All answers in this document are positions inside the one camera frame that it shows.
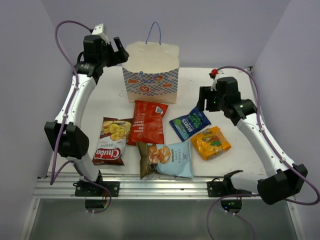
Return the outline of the blue checkered paper bag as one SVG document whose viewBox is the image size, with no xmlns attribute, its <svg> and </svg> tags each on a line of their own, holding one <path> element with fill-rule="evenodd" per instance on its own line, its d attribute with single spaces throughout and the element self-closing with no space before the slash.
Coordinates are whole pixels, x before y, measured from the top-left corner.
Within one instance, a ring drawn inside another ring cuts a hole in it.
<svg viewBox="0 0 320 240">
<path fill-rule="evenodd" d="M 173 104 L 179 83 L 178 45 L 162 42 L 158 22 L 153 22 L 145 41 L 128 44 L 128 61 L 122 73 L 129 102 L 146 101 Z"/>
</svg>

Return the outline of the blue Burts snack bag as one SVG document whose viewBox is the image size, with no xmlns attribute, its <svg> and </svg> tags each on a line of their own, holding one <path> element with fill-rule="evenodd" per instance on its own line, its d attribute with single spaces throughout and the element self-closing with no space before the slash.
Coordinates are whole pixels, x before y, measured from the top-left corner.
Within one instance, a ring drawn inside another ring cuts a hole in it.
<svg viewBox="0 0 320 240">
<path fill-rule="evenodd" d="M 169 123 L 182 142 L 211 125 L 210 120 L 197 106 L 188 114 L 174 118 Z"/>
</svg>

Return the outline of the yellow snack bag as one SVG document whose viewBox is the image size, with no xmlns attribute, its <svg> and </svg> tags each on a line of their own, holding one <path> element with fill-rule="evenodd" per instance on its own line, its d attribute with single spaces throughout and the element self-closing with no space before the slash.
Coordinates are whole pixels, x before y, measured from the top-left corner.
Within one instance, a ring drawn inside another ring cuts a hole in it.
<svg viewBox="0 0 320 240">
<path fill-rule="evenodd" d="M 196 134 L 191 138 L 191 143 L 205 161 L 227 152 L 232 147 L 218 126 L 206 128 Z"/>
</svg>

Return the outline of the red Lerna snack bag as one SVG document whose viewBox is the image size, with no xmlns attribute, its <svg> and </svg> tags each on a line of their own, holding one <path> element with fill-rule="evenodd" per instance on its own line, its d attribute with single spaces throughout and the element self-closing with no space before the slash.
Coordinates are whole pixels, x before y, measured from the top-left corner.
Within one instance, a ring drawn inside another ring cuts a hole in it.
<svg viewBox="0 0 320 240">
<path fill-rule="evenodd" d="M 164 144 L 163 117 L 167 104 L 136 100 L 133 122 L 127 144 L 135 146 L 136 142 Z"/>
</svg>

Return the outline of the light blue cassava chips bag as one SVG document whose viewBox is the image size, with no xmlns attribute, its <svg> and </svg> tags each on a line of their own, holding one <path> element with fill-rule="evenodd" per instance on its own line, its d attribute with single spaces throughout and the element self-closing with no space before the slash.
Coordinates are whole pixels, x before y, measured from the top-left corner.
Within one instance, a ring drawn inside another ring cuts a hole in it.
<svg viewBox="0 0 320 240">
<path fill-rule="evenodd" d="M 140 154 L 140 178 L 155 172 L 182 178 L 193 178 L 191 142 L 155 144 L 137 142 Z"/>
</svg>

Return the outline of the Chuba cassava chips bag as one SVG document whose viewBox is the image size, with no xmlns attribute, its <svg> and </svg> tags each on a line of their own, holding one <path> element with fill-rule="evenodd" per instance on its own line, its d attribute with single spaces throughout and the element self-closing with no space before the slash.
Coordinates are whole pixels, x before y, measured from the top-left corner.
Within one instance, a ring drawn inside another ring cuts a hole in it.
<svg viewBox="0 0 320 240">
<path fill-rule="evenodd" d="M 125 165 L 123 158 L 132 123 L 133 118 L 103 118 L 99 140 L 92 158 L 94 165 Z"/>
</svg>

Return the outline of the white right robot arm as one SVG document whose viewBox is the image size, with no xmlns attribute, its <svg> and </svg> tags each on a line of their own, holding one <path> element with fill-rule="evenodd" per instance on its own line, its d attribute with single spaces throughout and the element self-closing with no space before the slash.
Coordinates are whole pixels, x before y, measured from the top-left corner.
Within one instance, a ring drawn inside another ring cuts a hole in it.
<svg viewBox="0 0 320 240">
<path fill-rule="evenodd" d="M 281 147 L 257 115 L 257 107 L 250 99 L 242 99 L 234 77 L 219 78 L 215 89 L 199 88 L 197 107 L 200 111 L 222 111 L 254 148 L 266 176 L 235 170 L 223 177 L 223 194 L 257 193 L 262 200 L 273 205 L 300 192 L 308 170 L 297 165 Z"/>
</svg>

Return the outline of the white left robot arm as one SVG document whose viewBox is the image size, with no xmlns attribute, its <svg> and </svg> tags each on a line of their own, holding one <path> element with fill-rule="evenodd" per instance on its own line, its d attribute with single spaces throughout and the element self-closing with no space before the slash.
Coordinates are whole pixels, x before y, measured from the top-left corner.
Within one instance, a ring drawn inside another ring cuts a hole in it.
<svg viewBox="0 0 320 240">
<path fill-rule="evenodd" d="M 103 193 L 104 184 L 98 180 L 101 173 L 90 158 L 90 141 L 82 131 L 81 124 L 88 100 L 103 74 L 103 69 L 125 63 L 129 58 L 120 38 L 114 37 L 113 40 L 117 50 L 100 35 L 84 37 L 83 51 L 72 66 L 72 82 L 66 100 L 55 119 L 44 125 L 53 150 L 50 182 L 54 183 L 59 174 L 56 163 L 57 157 L 61 156 L 73 164 L 81 181 L 88 182 L 86 190 L 95 197 Z"/>
</svg>

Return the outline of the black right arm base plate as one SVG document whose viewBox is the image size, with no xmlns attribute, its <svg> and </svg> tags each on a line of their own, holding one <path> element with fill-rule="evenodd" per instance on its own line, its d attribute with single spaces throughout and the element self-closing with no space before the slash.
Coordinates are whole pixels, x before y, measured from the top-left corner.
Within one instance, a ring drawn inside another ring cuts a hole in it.
<svg viewBox="0 0 320 240">
<path fill-rule="evenodd" d="M 229 179 L 214 178 L 207 183 L 209 197 L 224 197 L 230 195 L 252 194 L 250 191 L 235 189 Z"/>
</svg>

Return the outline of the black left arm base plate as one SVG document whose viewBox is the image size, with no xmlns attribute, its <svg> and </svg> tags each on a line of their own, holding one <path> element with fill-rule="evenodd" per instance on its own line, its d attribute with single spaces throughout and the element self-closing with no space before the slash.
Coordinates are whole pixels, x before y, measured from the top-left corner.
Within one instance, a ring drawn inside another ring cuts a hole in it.
<svg viewBox="0 0 320 240">
<path fill-rule="evenodd" d="M 87 181 L 79 180 L 73 183 L 75 187 L 76 197 L 118 197 L 120 190 L 119 181 L 103 181 L 100 183 L 101 186 L 109 190 L 109 193 L 99 186 L 95 186 Z"/>
</svg>

